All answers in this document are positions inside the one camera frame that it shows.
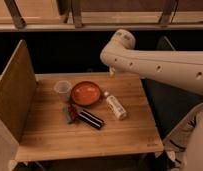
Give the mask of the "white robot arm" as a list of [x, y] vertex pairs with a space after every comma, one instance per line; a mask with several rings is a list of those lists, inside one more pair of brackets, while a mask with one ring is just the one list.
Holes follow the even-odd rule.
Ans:
[[150, 95], [170, 130], [164, 151], [170, 171], [203, 171], [203, 52], [136, 50], [135, 37], [117, 30], [100, 53], [113, 68], [151, 82]]

